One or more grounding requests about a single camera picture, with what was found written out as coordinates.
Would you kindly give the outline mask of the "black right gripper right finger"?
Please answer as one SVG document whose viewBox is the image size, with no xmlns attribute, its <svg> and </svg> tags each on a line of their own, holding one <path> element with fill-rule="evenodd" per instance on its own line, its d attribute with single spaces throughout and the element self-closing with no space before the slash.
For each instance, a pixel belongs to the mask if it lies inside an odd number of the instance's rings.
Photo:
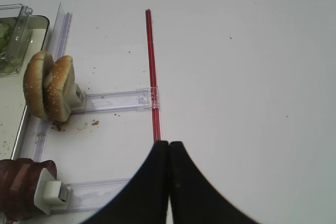
<svg viewBox="0 0 336 224">
<path fill-rule="evenodd" d="M 211 185 L 182 142 L 169 145 L 169 177 L 174 223 L 256 223 Z"/>
</svg>

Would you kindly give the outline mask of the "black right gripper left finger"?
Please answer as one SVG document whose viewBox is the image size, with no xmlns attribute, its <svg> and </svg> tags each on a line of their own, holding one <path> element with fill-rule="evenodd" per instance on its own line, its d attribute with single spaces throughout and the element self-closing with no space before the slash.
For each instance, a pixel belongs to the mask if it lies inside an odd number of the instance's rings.
<svg viewBox="0 0 336 224">
<path fill-rule="evenodd" d="M 166 223 L 168 151 L 167 141 L 156 141 L 126 186 L 83 223 Z"/>
</svg>

